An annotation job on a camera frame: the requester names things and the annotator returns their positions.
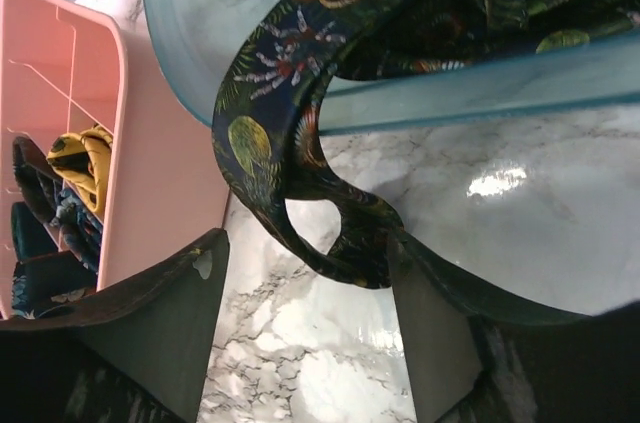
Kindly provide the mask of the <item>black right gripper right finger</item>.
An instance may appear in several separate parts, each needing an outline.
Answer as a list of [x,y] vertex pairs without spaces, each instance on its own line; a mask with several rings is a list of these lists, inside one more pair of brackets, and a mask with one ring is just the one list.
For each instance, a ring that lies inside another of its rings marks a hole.
[[410,235],[390,258],[470,330],[483,369],[446,422],[636,422],[639,304],[596,316],[549,307],[453,265]]

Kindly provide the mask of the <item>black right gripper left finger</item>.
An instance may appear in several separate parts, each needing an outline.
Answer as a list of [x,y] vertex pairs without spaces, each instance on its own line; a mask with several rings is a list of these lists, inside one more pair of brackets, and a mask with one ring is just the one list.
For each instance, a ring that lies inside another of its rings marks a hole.
[[229,252],[211,229],[91,296],[2,321],[2,421],[195,421]]

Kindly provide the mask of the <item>dark floral patterned necktie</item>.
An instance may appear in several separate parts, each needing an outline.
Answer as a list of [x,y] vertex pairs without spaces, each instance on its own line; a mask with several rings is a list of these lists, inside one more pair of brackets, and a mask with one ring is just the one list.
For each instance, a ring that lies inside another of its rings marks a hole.
[[216,160],[311,269],[386,288],[402,220],[333,171],[322,134],[628,101],[638,46],[639,0],[279,0],[220,85]]

